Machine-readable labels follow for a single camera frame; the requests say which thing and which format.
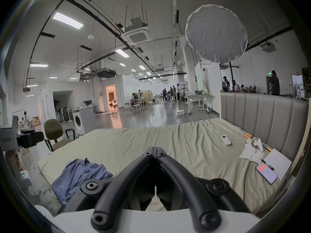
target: chair armrest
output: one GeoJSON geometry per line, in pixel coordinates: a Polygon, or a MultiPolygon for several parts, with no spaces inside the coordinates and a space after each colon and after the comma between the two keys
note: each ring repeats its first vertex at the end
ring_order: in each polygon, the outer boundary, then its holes
{"type": "Polygon", "coordinates": [[[53,152],[54,150],[53,150],[53,147],[52,147],[52,144],[51,144],[50,140],[44,138],[44,141],[45,141],[46,145],[48,146],[48,149],[49,149],[51,152],[53,152]]]}
{"type": "Polygon", "coordinates": [[[67,136],[68,140],[70,140],[69,136],[68,136],[68,131],[70,131],[70,130],[72,130],[72,132],[73,132],[73,140],[75,140],[76,139],[76,132],[75,132],[74,129],[66,129],[65,130],[66,136],[67,136]]]}

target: beige bed sheet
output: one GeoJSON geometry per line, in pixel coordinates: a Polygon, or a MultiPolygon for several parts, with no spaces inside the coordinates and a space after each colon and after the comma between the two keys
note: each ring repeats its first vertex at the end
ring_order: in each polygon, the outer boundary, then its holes
{"type": "MultiPolygon", "coordinates": [[[[270,185],[256,171],[258,164],[240,159],[245,140],[239,127],[220,118],[163,127],[97,129],[42,158],[38,167],[50,185],[76,158],[102,163],[116,176],[148,147],[162,147],[194,176],[227,180],[256,214],[276,199],[285,178],[270,185]],[[231,146],[223,143],[222,134],[228,136],[231,146]]],[[[155,198],[148,210],[164,207],[155,198]]]]}

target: washing machine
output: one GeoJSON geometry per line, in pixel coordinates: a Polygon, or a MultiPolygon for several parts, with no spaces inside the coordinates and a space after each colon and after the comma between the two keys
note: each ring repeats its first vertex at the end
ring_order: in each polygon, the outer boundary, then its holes
{"type": "Polygon", "coordinates": [[[98,129],[94,106],[74,109],[72,115],[79,135],[98,129]]]}

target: pen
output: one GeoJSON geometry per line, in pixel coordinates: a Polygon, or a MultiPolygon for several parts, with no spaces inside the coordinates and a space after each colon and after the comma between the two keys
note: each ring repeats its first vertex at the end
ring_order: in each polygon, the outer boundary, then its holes
{"type": "Polygon", "coordinates": [[[261,159],[261,161],[262,161],[263,163],[265,163],[272,171],[274,170],[274,168],[271,167],[266,161],[264,161],[263,159],[261,159]]]}

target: smartphone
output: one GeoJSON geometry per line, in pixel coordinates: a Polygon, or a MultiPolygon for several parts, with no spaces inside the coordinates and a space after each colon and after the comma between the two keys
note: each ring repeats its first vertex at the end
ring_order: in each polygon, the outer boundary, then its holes
{"type": "Polygon", "coordinates": [[[261,163],[256,169],[269,184],[272,184],[277,178],[276,173],[274,173],[274,171],[272,171],[265,163],[261,163]]]}

